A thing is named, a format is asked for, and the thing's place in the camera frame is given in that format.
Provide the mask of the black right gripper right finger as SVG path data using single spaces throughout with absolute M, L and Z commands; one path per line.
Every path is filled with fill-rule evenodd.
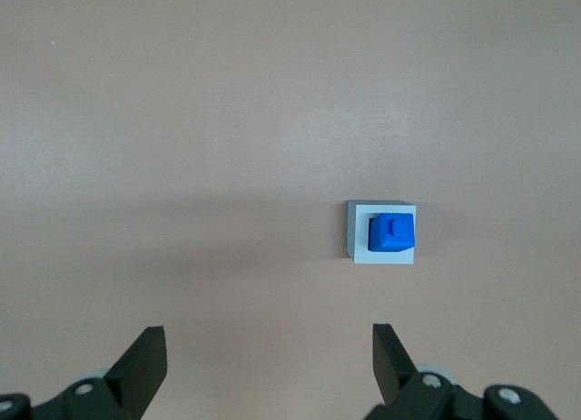
M 368 419 L 555 419 L 535 393 L 492 385 L 470 394 L 438 371 L 420 371 L 390 324 L 373 326 L 373 372 L 383 398 Z

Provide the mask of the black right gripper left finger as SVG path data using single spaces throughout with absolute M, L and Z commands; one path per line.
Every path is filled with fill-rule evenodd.
M 28 395 L 1 395 L 3 419 L 140 419 L 167 375 L 163 327 L 148 327 L 102 376 L 69 385 L 33 405 Z

